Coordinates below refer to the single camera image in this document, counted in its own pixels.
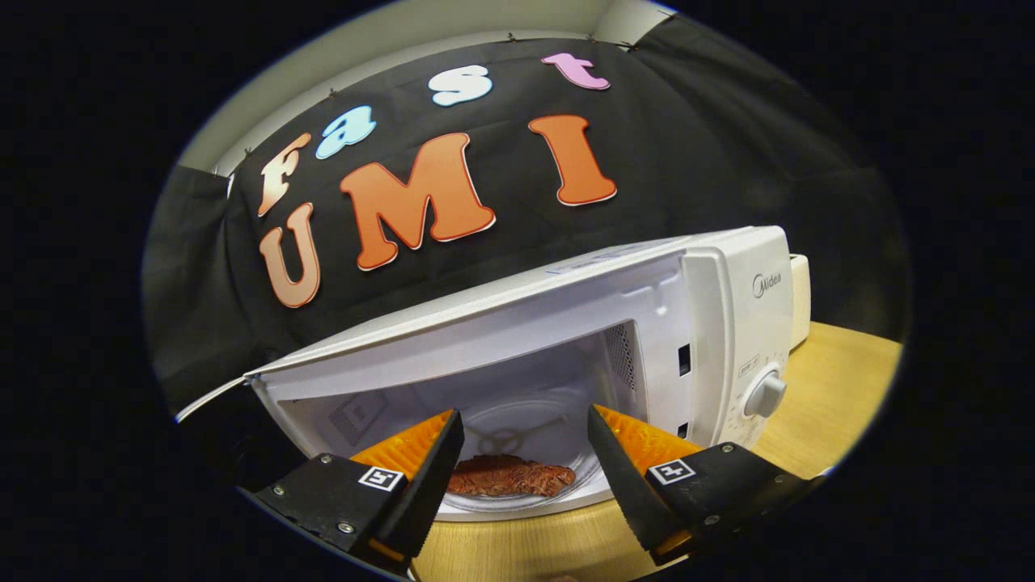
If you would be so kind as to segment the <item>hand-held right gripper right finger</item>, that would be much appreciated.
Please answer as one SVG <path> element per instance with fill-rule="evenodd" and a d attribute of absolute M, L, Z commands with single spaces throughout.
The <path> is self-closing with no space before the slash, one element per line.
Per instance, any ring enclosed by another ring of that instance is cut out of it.
<path fill-rule="evenodd" d="M 702 447 L 602 405 L 587 435 L 631 532 L 658 566 L 698 559 L 753 533 L 825 482 L 733 442 Z"/>

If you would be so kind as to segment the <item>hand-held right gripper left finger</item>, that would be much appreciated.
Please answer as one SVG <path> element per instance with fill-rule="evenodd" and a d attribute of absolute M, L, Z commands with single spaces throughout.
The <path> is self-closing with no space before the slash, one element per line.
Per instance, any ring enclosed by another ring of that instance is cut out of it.
<path fill-rule="evenodd" d="M 461 412 L 451 408 L 350 458 L 319 453 L 239 492 L 329 551 L 406 575 L 424 548 L 463 440 Z"/>

